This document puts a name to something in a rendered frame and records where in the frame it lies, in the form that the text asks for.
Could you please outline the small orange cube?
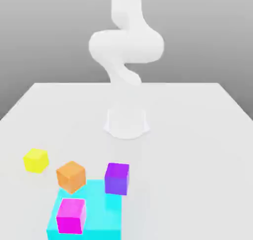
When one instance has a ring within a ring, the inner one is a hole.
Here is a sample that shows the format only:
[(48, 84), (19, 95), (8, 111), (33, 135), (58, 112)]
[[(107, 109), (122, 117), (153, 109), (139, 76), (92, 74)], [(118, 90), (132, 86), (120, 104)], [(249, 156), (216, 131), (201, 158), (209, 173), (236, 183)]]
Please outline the small orange cube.
[(59, 186), (69, 194), (86, 185), (85, 168), (74, 161), (69, 161), (58, 168), (56, 175)]

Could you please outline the large cyan box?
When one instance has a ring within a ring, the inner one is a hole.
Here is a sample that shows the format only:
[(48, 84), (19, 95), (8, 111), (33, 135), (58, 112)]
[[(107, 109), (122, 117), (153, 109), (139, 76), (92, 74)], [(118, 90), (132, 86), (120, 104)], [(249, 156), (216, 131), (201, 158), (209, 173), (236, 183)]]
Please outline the large cyan box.
[[(60, 234), (56, 214), (64, 198), (84, 199), (86, 220), (82, 234)], [(122, 240), (122, 197), (105, 193), (104, 180), (87, 180), (73, 194), (60, 188), (47, 229), (47, 240)]]

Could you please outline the small magenta cube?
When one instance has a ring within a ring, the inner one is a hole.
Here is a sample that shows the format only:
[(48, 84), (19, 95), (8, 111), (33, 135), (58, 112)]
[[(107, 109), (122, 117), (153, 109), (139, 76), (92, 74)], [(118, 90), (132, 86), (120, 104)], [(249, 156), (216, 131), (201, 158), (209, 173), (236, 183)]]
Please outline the small magenta cube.
[(60, 234), (81, 235), (86, 221), (86, 202), (80, 198), (61, 200), (56, 222)]

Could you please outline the small purple cube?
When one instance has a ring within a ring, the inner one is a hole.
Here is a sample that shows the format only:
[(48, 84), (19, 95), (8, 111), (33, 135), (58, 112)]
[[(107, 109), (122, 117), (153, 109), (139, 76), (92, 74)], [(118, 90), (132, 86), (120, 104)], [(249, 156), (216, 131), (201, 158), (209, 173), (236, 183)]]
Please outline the small purple cube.
[(129, 185), (129, 164), (108, 163), (104, 181), (106, 193), (127, 195)]

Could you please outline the small yellow cube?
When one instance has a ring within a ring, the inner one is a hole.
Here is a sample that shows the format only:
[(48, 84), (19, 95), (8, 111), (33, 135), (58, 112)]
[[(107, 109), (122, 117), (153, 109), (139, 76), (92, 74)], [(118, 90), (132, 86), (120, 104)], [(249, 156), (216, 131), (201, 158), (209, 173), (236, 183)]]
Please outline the small yellow cube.
[(48, 153), (46, 150), (32, 148), (23, 157), (26, 171), (42, 173), (49, 165)]

